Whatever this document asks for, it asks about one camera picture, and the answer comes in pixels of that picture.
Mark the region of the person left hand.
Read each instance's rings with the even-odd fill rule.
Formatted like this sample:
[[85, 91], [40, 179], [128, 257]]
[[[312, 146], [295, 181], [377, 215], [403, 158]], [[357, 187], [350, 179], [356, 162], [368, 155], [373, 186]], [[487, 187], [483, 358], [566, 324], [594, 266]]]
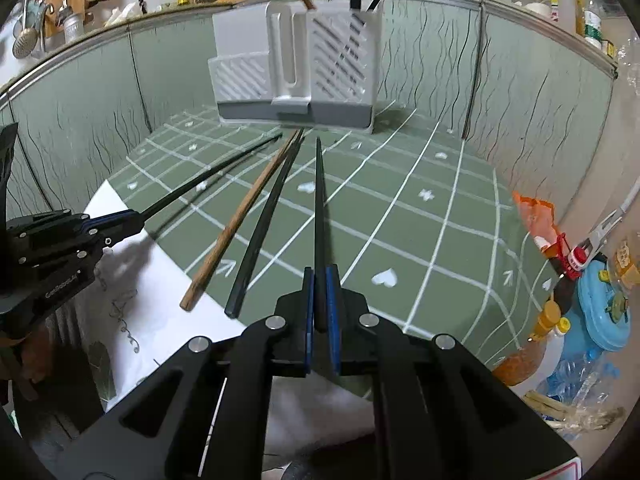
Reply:
[[52, 370], [52, 339], [47, 326], [40, 325], [21, 340], [1, 338], [1, 379], [13, 382], [27, 401], [38, 399], [35, 384]]

